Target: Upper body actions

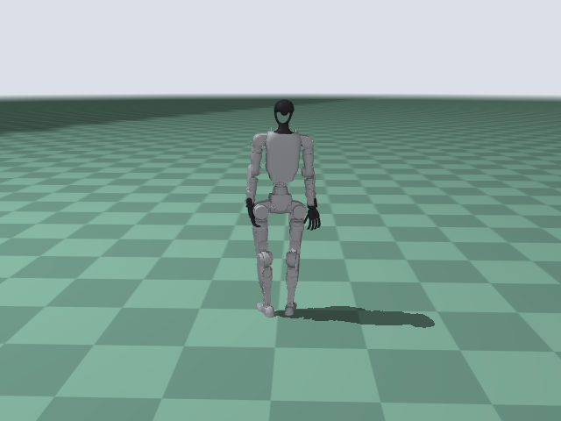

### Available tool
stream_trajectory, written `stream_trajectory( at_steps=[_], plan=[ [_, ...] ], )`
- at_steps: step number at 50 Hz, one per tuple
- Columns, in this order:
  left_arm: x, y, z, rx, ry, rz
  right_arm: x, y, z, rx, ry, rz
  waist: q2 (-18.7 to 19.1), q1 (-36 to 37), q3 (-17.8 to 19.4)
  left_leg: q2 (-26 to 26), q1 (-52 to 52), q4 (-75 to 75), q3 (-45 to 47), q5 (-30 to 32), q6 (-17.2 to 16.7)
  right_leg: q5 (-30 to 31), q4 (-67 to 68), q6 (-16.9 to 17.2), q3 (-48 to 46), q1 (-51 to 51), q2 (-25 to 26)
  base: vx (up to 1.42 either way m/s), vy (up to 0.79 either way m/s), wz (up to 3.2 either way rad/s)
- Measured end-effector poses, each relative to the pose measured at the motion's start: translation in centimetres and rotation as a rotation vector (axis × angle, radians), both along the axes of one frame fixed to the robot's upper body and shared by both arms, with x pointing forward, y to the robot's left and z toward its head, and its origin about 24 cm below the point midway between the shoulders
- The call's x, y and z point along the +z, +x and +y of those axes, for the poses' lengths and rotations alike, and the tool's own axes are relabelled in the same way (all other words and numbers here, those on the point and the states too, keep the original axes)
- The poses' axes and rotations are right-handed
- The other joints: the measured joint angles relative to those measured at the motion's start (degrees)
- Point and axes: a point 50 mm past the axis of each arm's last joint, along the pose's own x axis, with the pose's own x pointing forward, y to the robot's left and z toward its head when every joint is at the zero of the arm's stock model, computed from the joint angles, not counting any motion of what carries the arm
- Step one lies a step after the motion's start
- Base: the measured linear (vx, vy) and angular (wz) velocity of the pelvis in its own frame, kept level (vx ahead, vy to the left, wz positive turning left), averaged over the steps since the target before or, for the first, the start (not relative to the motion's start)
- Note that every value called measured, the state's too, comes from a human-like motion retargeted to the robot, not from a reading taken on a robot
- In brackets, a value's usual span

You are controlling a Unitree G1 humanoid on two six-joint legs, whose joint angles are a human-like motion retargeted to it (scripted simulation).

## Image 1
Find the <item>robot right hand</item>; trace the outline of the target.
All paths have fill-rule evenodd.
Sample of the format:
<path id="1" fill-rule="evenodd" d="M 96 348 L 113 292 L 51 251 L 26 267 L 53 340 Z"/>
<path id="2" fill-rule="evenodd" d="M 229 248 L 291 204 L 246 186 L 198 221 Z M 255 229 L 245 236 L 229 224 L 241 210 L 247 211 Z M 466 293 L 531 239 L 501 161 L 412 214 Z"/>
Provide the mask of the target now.
<path id="1" fill-rule="evenodd" d="M 305 217 L 305 220 L 303 222 L 305 224 L 307 219 L 309 218 L 309 227 L 307 228 L 307 230 L 311 227 L 311 220 L 312 220 L 312 228 L 310 229 L 311 231 L 313 229 L 315 230 L 316 228 L 319 228 L 320 225 L 321 225 L 320 218 L 319 218 L 320 217 L 319 212 L 316 209 L 316 207 L 317 207 L 317 202 L 316 202 L 316 199 L 314 199 L 314 206 L 308 206 L 308 208 L 309 208 L 308 215 Z M 317 226 L 317 221 L 318 221 L 318 226 Z"/>

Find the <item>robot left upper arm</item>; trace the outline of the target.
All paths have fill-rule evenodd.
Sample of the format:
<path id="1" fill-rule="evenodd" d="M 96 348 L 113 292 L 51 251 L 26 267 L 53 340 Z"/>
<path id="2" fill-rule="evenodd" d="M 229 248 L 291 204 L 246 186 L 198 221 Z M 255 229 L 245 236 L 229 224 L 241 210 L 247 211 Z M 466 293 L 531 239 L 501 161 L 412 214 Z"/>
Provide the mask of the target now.
<path id="1" fill-rule="evenodd" d="M 260 175 L 261 174 L 261 156 L 262 150 L 261 147 L 266 144 L 266 137 L 267 133 L 258 133 L 255 134 L 252 138 L 252 149 L 251 149 L 251 167 L 252 167 L 252 175 Z"/>

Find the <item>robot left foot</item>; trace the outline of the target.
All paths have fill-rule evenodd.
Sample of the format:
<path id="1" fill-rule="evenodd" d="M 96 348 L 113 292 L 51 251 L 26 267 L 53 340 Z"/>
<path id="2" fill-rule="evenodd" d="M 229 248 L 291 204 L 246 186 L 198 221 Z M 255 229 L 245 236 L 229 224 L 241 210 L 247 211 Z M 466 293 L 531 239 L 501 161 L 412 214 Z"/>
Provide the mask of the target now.
<path id="1" fill-rule="evenodd" d="M 264 315 L 265 315 L 266 317 L 268 317 L 268 318 L 272 318 L 272 317 L 275 316 L 275 314 L 274 314 L 274 309 L 273 309 L 272 306 L 269 306 L 269 304 L 267 304 L 267 307 L 265 308 L 265 307 L 263 306 L 263 303 L 257 303 L 257 306 L 256 306 L 256 307 L 257 307 L 257 309 L 258 309 L 259 311 L 261 311 L 262 313 L 264 313 Z"/>

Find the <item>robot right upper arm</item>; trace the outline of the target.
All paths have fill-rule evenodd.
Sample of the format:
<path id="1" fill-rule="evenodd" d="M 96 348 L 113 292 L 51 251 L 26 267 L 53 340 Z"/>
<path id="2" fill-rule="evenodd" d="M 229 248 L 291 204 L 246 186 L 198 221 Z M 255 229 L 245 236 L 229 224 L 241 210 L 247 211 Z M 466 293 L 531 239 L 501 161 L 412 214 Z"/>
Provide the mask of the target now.
<path id="1" fill-rule="evenodd" d="M 302 176 L 303 177 L 312 177 L 314 172 L 313 172 L 313 162 L 314 162 L 314 150 L 313 150 L 313 140 L 311 137 L 307 136 L 307 135 L 301 135 L 301 140 L 302 140 L 302 144 L 301 146 L 303 147 L 302 150 L 302 158 L 303 158 L 303 163 L 304 163 L 304 167 L 302 167 Z"/>

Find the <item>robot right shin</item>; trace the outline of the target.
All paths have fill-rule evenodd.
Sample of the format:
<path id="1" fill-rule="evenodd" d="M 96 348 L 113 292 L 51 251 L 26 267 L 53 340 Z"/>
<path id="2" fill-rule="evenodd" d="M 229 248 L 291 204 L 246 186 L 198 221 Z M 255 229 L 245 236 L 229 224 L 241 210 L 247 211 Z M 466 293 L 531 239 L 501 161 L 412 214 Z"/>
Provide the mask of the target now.
<path id="1" fill-rule="evenodd" d="M 298 282 L 298 274 L 299 274 L 299 263 L 300 263 L 300 254 L 296 254 L 295 258 L 295 267 L 287 267 L 287 288 L 288 288 L 288 305 L 291 303 L 291 307 L 294 306 L 294 296 L 295 296 L 295 288 Z"/>

